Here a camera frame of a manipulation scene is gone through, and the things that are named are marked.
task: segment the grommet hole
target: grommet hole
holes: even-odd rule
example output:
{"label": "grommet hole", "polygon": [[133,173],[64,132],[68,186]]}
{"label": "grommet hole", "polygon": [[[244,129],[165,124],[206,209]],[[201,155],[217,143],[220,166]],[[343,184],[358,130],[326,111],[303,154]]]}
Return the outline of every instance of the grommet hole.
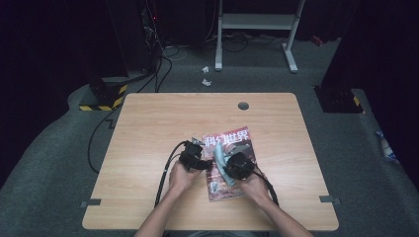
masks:
{"label": "grommet hole", "polygon": [[249,109],[249,104],[247,104],[246,102],[240,102],[238,104],[238,109],[242,110],[242,111],[246,111]]}

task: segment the person's left hand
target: person's left hand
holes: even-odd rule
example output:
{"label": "person's left hand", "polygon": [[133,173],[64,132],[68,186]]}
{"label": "person's left hand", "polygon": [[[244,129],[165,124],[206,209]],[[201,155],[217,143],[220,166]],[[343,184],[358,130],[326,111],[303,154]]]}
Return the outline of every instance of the person's left hand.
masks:
{"label": "person's left hand", "polygon": [[170,172],[170,189],[177,190],[178,192],[183,192],[187,190],[191,184],[194,182],[195,178],[202,172],[202,170],[191,170],[187,171],[182,163],[177,160],[172,167]]}

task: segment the metal bracket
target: metal bracket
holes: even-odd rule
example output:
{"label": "metal bracket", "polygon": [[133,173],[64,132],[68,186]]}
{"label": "metal bracket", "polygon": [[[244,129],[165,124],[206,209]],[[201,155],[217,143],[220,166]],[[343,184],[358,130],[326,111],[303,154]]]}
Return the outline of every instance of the metal bracket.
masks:
{"label": "metal bracket", "polygon": [[102,201],[101,199],[97,199],[97,198],[90,199],[88,201],[83,200],[80,203],[80,208],[86,208],[88,205],[100,205],[101,201]]}
{"label": "metal bracket", "polygon": [[333,197],[333,196],[320,196],[320,201],[321,202],[332,202],[333,205],[338,205],[341,204],[341,200],[337,197]]}

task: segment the gray carpet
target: gray carpet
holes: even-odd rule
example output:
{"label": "gray carpet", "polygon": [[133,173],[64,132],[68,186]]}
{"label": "gray carpet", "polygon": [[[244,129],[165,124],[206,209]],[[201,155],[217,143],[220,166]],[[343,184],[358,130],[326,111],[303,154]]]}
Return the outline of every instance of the gray carpet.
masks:
{"label": "gray carpet", "polygon": [[[296,95],[340,222],[333,232],[315,236],[419,236],[419,195],[402,167],[382,157],[375,132],[379,124],[362,90],[354,90],[364,114],[326,114],[313,90],[327,70],[339,41],[321,47],[295,41],[298,73],[291,74],[280,45],[249,44],[224,51],[222,72],[213,71],[214,50],[166,50],[173,68],[160,88],[165,92],[292,92]],[[229,49],[242,44],[226,43]],[[209,67],[209,73],[201,69]],[[169,63],[163,61],[161,79]],[[206,78],[212,82],[201,84]],[[128,85],[135,93],[147,80]],[[89,138],[107,112],[81,112],[87,86],[69,98],[70,110],[48,126],[27,149],[0,191],[0,236],[132,236],[134,230],[86,230],[85,208],[97,175],[87,162]],[[142,92],[154,92],[154,81]],[[110,119],[117,120],[119,111]],[[100,169],[112,129],[101,124],[91,144]]]}

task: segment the small white object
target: small white object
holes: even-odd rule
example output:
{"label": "small white object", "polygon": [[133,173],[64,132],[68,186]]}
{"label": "small white object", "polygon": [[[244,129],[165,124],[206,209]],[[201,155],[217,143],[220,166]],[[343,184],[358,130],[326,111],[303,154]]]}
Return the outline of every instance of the small white object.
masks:
{"label": "small white object", "polygon": [[207,79],[204,78],[202,83],[203,83],[204,86],[210,86],[211,81],[207,81]]}
{"label": "small white object", "polygon": [[203,68],[203,73],[207,73],[209,71],[210,71],[210,69],[207,66]]}

